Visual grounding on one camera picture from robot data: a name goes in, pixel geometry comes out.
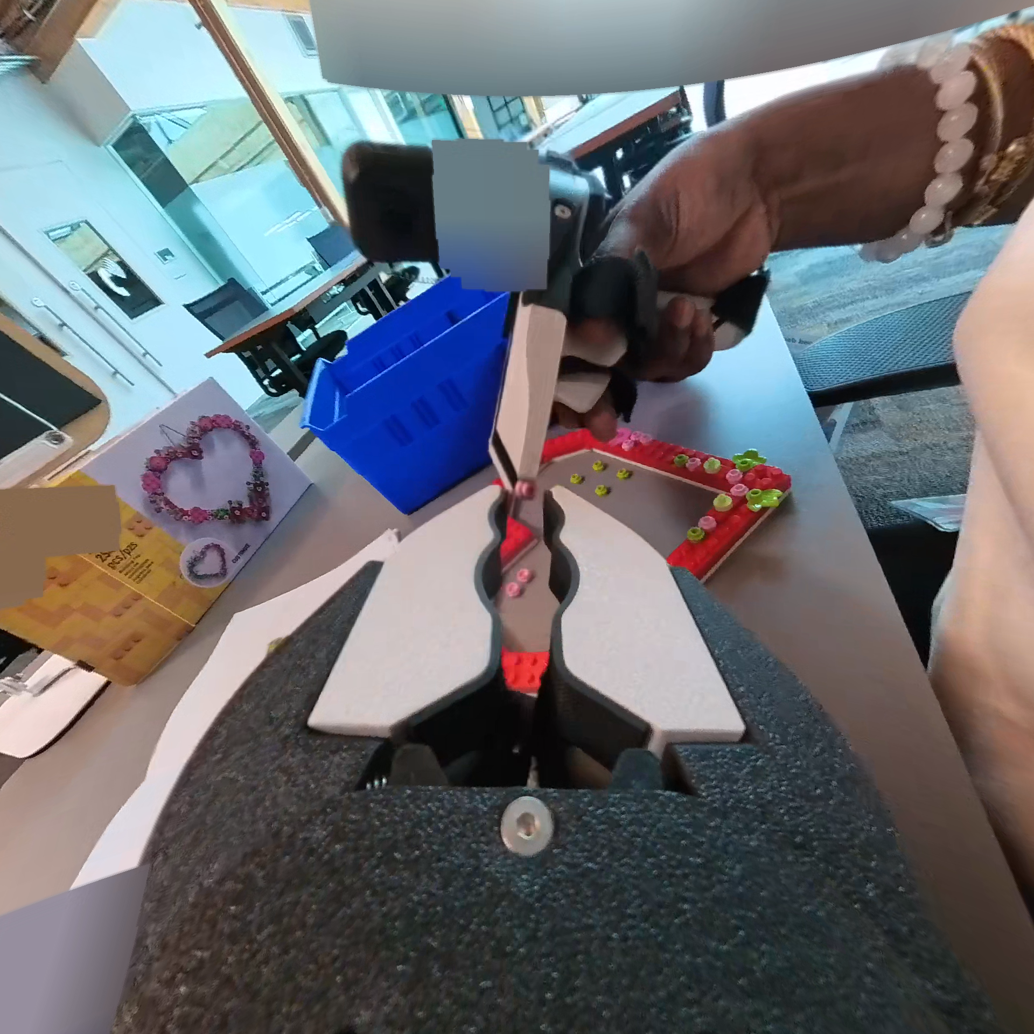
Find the white paper sheet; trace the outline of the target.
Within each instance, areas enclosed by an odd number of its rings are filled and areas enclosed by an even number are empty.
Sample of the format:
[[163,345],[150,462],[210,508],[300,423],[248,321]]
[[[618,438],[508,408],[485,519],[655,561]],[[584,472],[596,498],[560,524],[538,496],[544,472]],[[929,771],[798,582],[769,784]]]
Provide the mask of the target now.
[[384,562],[398,548],[391,528],[346,562],[298,588],[238,612],[200,669],[162,730],[143,782],[99,837],[77,878],[75,889],[139,866],[163,808],[215,719],[273,648],[316,614],[368,562]]

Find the blue plastic bin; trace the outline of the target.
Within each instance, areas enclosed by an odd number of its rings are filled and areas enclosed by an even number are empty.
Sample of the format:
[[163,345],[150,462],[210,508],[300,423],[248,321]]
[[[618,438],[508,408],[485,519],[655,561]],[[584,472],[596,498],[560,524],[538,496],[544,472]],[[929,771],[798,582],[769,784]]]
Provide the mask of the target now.
[[399,512],[438,498],[490,462],[510,300],[439,280],[317,362],[302,427]]

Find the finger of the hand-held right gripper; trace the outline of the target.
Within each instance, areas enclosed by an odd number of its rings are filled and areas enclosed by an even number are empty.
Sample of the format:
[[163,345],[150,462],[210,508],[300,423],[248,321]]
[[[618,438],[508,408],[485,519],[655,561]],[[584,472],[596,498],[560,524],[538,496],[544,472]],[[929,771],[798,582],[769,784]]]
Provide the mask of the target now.
[[551,367],[524,367],[521,389],[521,493],[533,484],[541,466],[541,454],[554,408],[557,371]]
[[551,367],[560,372],[562,341],[567,320],[562,312],[528,301],[524,295],[512,297],[510,341],[498,408],[495,414],[489,454],[501,484],[509,493],[516,493],[521,480],[521,389],[524,367]]

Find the cluster of green pink flower studs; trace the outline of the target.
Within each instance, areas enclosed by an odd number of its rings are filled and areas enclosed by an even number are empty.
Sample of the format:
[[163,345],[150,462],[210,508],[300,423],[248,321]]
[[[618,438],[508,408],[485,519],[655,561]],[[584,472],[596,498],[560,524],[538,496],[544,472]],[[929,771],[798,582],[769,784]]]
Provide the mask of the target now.
[[621,459],[705,490],[710,501],[697,522],[704,540],[734,536],[726,525],[751,530],[782,505],[792,488],[790,474],[756,448],[723,456],[626,429],[608,446]]

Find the clear plastic bag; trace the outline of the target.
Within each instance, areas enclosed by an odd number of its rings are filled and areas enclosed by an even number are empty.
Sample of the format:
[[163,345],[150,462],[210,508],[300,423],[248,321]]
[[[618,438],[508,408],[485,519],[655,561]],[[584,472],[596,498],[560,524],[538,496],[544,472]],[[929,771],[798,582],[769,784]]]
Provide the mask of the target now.
[[942,495],[941,497],[898,499],[889,505],[936,528],[939,533],[956,534],[963,523],[967,495]]

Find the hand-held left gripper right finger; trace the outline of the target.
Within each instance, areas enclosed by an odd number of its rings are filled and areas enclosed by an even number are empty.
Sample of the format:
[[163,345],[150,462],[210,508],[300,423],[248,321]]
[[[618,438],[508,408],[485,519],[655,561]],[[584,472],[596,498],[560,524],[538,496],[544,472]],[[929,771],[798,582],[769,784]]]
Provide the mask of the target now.
[[738,743],[746,725],[675,572],[559,486],[543,501],[557,608],[550,690],[571,743]]

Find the red brick heart frame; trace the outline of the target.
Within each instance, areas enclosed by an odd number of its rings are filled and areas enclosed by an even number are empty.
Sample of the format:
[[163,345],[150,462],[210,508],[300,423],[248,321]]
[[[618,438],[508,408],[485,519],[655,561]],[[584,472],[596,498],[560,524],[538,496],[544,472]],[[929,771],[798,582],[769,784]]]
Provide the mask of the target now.
[[[725,529],[734,536],[716,535],[704,540],[697,522],[705,516],[709,494],[621,459],[608,443],[595,440],[585,430],[566,431],[550,437],[542,452],[539,490],[571,489],[579,498],[590,501],[642,536],[671,567],[691,573],[701,582],[713,575],[746,538],[778,510],[758,521],[752,529],[743,525],[726,525]],[[606,472],[591,469],[597,459],[608,462]],[[615,478],[618,469],[634,474],[627,481],[618,481]],[[585,482],[577,486],[570,484],[573,472],[581,472]],[[611,487],[608,497],[595,496],[594,488],[599,484]],[[531,697],[539,691],[547,669],[549,626],[555,608],[555,601],[546,586],[549,551],[542,539],[541,500],[536,497],[533,501],[524,501],[519,516],[508,520],[500,548],[501,589],[497,596],[504,624],[501,672],[506,686]],[[516,580],[518,570],[525,567],[533,568],[535,580],[524,585],[520,598],[508,599],[506,584]]]

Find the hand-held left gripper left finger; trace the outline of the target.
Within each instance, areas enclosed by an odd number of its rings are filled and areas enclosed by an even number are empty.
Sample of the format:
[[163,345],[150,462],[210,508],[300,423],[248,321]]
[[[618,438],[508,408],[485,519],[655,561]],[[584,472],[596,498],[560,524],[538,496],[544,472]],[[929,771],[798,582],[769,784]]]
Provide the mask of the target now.
[[498,689],[508,497],[485,487],[417,527],[382,562],[307,719],[387,739]]

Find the dark panel with tan rim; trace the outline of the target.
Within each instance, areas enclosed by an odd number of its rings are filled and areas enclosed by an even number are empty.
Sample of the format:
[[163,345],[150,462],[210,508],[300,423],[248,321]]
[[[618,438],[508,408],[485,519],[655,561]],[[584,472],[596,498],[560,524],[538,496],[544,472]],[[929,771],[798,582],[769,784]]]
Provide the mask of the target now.
[[107,396],[66,357],[1,317],[1,486],[45,480],[95,446]]

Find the black office chair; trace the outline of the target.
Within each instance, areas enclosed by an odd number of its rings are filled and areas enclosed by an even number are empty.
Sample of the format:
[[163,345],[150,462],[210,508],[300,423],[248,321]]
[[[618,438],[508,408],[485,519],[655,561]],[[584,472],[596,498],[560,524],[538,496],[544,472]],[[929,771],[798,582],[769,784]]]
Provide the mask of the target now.
[[[223,343],[269,307],[251,288],[229,278],[219,288],[185,305],[191,317]],[[346,349],[344,330],[323,333],[310,306],[288,322],[269,329],[227,353],[238,357],[271,398],[296,392],[303,396],[320,359],[332,361]]]

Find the person's right hand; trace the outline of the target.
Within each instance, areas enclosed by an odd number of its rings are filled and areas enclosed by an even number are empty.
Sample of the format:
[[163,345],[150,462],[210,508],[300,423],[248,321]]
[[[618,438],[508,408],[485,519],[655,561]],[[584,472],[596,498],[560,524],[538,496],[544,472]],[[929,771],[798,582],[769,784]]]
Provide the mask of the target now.
[[689,296],[716,297],[776,251],[866,243],[904,229],[932,179],[934,96],[924,71],[899,67],[787,95],[672,151],[609,214],[596,254],[642,252],[660,288],[677,298],[594,407],[580,415],[557,403],[555,420],[607,440],[617,385],[685,381],[704,369],[714,329]]

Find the wooden top office table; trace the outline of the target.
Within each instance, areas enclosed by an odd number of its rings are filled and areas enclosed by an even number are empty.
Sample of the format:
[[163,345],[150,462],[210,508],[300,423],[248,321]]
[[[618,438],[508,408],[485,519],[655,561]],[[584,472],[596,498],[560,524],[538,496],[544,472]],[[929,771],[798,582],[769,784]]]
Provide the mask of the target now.
[[693,112],[685,86],[599,95],[564,123],[547,144],[597,174],[621,197],[691,136]]
[[316,303],[321,297],[327,295],[329,291],[337,287],[337,285],[344,284],[347,287],[355,285],[355,288],[361,290],[366,286],[367,282],[384,271],[387,271],[385,263],[370,262],[359,252],[353,252],[346,255],[343,261],[324,270],[311,282],[301,288],[292,291],[275,303],[271,309],[258,317],[252,318],[235,334],[230,335],[223,343],[205,353],[205,357],[211,359],[216,355],[236,351],[242,347],[246,341],[251,340],[252,337],[285,324],[291,317],[296,316],[302,310]]

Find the building set box heart picture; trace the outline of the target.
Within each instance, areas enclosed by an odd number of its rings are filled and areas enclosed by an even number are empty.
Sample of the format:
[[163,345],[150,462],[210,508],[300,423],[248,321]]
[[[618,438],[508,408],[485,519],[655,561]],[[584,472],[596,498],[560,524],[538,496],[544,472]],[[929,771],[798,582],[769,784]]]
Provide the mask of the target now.
[[199,625],[311,486],[216,381],[204,381],[43,483],[113,487],[119,544],[45,561],[2,633],[130,687]]

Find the white plastic object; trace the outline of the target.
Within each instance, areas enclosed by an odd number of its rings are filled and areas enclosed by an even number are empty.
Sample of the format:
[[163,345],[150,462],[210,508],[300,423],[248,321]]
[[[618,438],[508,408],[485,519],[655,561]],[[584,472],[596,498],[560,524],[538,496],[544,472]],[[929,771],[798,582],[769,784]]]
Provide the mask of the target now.
[[109,685],[58,653],[40,653],[1,678],[1,755],[31,758],[55,743]]

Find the person's beige clothing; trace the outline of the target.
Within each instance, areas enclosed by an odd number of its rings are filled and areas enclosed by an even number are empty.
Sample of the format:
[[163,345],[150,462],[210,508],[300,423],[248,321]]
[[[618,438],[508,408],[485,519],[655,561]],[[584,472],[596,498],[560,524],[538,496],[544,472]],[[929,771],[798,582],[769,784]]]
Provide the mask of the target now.
[[927,677],[1033,907],[1033,212],[963,311],[953,349],[975,437]]

